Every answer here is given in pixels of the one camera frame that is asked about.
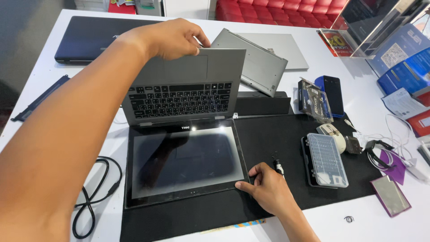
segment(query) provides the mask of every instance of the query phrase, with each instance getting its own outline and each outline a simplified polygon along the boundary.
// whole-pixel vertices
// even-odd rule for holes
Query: red sofa
[[[218,0],[216,19],[267,25],[330,28],[347,0]]]

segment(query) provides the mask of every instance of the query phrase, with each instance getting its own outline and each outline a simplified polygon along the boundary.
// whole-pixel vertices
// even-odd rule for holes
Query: laptop hinge
[[[140,127],[144,127],[144,126],[151,126],[152,122],[146,122],[146,123],[140,123],[139,126]]]

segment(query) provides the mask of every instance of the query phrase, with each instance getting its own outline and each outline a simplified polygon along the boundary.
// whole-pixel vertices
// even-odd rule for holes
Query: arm
[[[79,191],[128,88],[153,56],[197,55],[210,42],[184,19],[122,34],[52,93],[0,154],[0,234],[5,241],[64,241]]]
[[[262,162],[251,168],[249,176],[257,176],[254,185],[237,182],[236,188],[251,194],[264,210],[277,216],[291,242],[319,242],[280,174]]]

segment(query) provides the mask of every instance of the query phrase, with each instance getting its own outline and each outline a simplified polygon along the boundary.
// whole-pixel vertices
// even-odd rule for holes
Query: white table
[[[86,12],[63,10],[57,19],[52,32],[39,56],[36,65],[22,91],[21,97],[13,110],[12,117],[23,111],[27,105],[49,88],[61,76],[67,74],[73,77],[82,70],[83,66],[59,65],[54,60],[55,52],[60,44],[66,27],[72,16],[96,16],[109,18],[130,18],[166,20],[163,17],[135,16],[112,14],[104,12]],[[292,96],[293,88],[297,87],[299,76],[310,81],[322,75],[338,77],[342,82],[344,108],[357,129],[366,133],[381,133],[389,136],[385,124],[388,110],[380,98],[383,96],[376,85],[377,77],[362,59],[340,59],[333,57],[314,28],[299,28],[288,26],[258,25],[236,22],[221,22],[192,19],[200,25],[209,40],[213,41],[222,28],[240,33],[288,33],[292,34],[301,52],[309,64],[307,72],[284,73],[278,90]],[[240,91],[249,88],[241,85]],[[128,125],[124,113],[119,109],[114,123],[107,134],[100,155],[116,159],[123,172],[126,165]],[[391,128],[398,134],[406,134],[406,128],[397,121],[389,120]],[[20,122],[9,121],[0,137],[0,151],[21,126]],[[423,158],[416,151],[419,142],[413,138],[407,145],[413,156],[418,158],[418,166],[430,170]],[[105,185],[99,195],[104,196],[109,184],[116,181],[118,171],[111,167]],[[103,172],[101,165],[95,165],[86,181],[86,187],[94,189],[97,178]],[[306,218],[319,236],[321,241],[429,241],[427,216],[430,215],[430,186],[416,180],[406,173],[405,185],[400,187],[412,205],[412,209],[395,218],[388,217],[376,196],[367,196],[346,202],[307,209]],[[124,196],[124,178],[119,189],[106,201],[94,205],[96,228],[92,235],[82,241],[118,241],[120,237],[122,207]],[[345,216],[353,216],[355,222],[347,223]],[[78,231],[85,226],[89,228],[90,216],[84,212],[78,222]],[[246,228],[235,228],[207,234],[190,234],[168,241],[286,241],[286,234],[277,218],[267,219],[266,224]],[[76,240],[71,234],[71,241]]]

